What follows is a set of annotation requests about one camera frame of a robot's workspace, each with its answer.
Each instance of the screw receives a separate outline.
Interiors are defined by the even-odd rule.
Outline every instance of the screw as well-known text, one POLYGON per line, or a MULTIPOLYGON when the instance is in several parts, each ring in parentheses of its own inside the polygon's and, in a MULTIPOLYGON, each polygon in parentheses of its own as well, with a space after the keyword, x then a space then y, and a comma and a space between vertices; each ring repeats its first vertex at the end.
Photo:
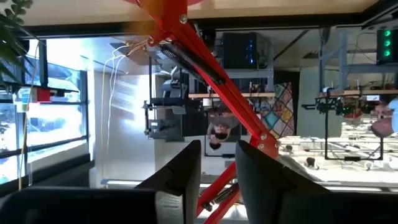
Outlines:
POLYGON ((185 15, 185 14, 182 14, 182 15, 180 16, 180 22, 181 22, 182 24, 186 24, 186 23, 188 22, 188 16, 185 15))

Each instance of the black device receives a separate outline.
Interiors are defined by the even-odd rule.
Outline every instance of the black device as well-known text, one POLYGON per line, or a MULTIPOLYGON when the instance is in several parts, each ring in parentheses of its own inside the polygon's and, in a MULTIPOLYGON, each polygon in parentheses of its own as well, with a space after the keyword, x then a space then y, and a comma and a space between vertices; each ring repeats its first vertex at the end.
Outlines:
POLYGON ((396 30, 377 31, 377 64, 398 64, 398 32, 396 30))
POLYGON ((224 33, 223 59, 224 69, 265 68, 267 62, 267 40, 261 34, 224 33))
POLYGON ((0 209, 2 224, 193 224, 201 143, 192 141, 154 175, 131 190, 31 187, 12 194, 0 209))
POLYGON ((250 224, 397 221, 396 194, 331 192, 244 141, 235 162, 250 224))

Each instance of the shelf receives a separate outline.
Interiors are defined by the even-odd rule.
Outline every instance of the shelf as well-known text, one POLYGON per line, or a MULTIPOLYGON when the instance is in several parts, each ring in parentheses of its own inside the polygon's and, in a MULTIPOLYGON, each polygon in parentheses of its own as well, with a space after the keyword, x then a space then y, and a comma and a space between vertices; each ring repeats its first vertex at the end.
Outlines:
MULTIPOLYGON (((275 97, 275 93, 242 93, 245 98, 260 98, 260 97, 275 97)), ((208 93, 190 93, 189 98, 219 98, 218 94, 208 94, 208 93)))
MULTIPOLYGON (((362 93, 359 90, 344 90, 344 91, 331 91, 331 97, 337 96, 359 96, 362 94, 366 95, 398 95, 398 90, 363 90, 362 93)), ((326 93, 320 93, 319 97, 326 97, 326 93)))

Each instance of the red metal arm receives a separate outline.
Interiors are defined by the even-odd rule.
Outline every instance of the red metal arm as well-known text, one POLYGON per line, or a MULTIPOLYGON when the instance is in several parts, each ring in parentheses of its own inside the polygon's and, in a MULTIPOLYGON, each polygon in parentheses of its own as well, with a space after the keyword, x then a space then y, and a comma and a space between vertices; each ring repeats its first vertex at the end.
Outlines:
MULTIPOLYGON (((196 32, 187 24, 187 0, 127 0, 136 3, 145 9, 155 20, 157 30, 151 36, 150 45, 156 45, 161 40, 178 40, 186 48, 191 50, 206 62, 221 78, 225 84, 217 85, 204 71, 195 67, 205 81, 219 94, 223 102, 230 108, 234 115, 242 122, 251 133, 250 144, 264 153, 276 158, 278 155, 277 141, 256 116, 247 100, 242 96, 235 84, 216 61, 206 45, 201 41, 196 32)), ((203 204, 210 202, 224 188, 224 186, 236 177, 236 166, 232 163, 220 177, 211 184, 198 200, 197 215, 203 211, 203 204)), ((218 223, 228 209, 235 203, 240 193, 230 196, 209 216, 206 223, 218 223)))

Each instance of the person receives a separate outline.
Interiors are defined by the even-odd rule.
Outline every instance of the person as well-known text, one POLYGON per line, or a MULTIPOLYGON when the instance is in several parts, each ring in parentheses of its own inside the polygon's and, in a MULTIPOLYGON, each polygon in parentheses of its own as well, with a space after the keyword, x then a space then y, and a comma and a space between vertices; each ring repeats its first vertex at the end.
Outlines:
POLYGON ((370 127, 375 136, 386 138, 398 132, 398 98, 391 100, 390 103, 381 101, 372 111, 372 114, 383 116, 370 127))
POLYGON ((240 121, 224 104, 219 104, 215 110, 210 113, 210 124, 207 129, 209 136, 209 145, 213 150, 221 147, 221 143, 228 139, 231 129, 235 128, 240 121))

